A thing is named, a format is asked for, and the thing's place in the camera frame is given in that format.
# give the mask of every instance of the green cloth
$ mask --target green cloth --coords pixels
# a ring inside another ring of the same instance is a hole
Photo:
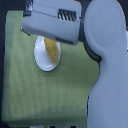
[[[34,58],[38,36],[20,31],[22,13],[10,11],[6,18],[3,122],[10,126],[86,125],[87,97],[98,77],[98,64],[83,43],[61,44],[58,66],[42,71]]]

